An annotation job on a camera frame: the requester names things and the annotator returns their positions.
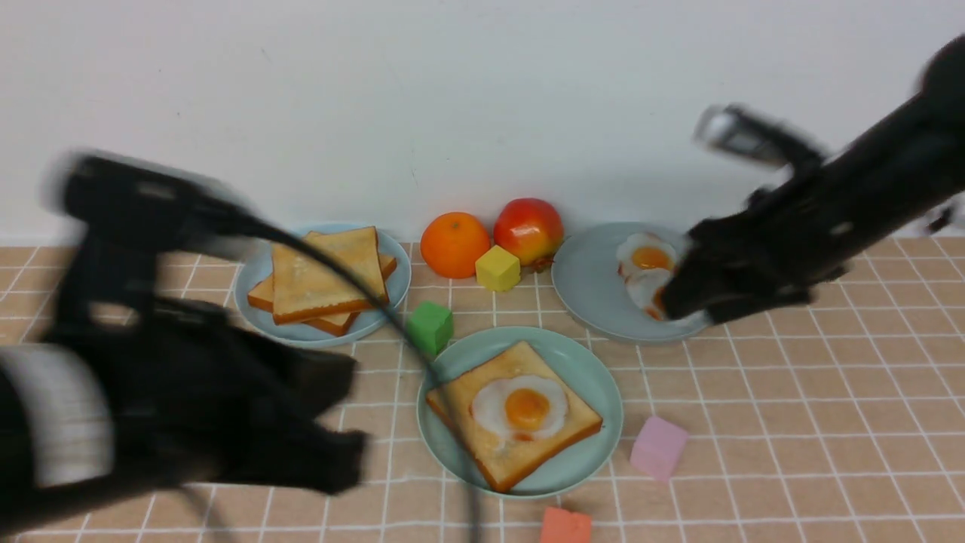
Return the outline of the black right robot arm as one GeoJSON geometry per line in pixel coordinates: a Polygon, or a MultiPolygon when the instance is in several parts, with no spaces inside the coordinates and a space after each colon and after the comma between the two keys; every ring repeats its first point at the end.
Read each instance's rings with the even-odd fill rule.
{"type": "Polygon", "coordinates": [[[848,262],[931,210],[930,233],[954,219],[963,191],[964,42],[930,60],[907,102],[835,157],[786,124],[739,104],[711,106],[695,138],[756,164],[789,167],[739,213],[705,219],[656,300],[670,320],[706,313],[713,324],[809,305],[814,288],[848,262]]]}

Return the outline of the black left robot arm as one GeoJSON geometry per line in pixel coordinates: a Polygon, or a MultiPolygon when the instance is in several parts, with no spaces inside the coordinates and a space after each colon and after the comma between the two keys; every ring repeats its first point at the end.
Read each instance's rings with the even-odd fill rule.
{"type": "Polygon", "coordinates": [[[369,436],[317,420],[356,367],[192,299],[162,299],[132,326],[56,322],[41,342],[5,346],[2,536],[196,483],[351,490],[369,436]]]}

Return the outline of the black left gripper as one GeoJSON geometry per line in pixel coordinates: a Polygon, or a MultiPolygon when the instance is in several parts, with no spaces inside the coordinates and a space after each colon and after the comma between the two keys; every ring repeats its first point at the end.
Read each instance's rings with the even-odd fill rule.
{"type": "Polygon", "coordinates": [[[201,482],[338,495],[363,479],[368,435],[318,422],[351,391],[349,355],[280,344],[221,307],[176,300],[127,327],[59,316],[45,341],[78,354],[106,393],[106,481],[124,491],[201,482]]]}

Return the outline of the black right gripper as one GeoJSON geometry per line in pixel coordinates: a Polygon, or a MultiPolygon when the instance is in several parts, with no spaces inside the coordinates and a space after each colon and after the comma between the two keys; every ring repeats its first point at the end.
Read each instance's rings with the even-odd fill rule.
{"type": "Polygon", "coordinates": [[[719,324],[812,302],[849,269],[852,185],[835,170],[793,174],[756,189],[741,212],[700,221],[662,289],[666,316],[704,311],[719,324]]]}

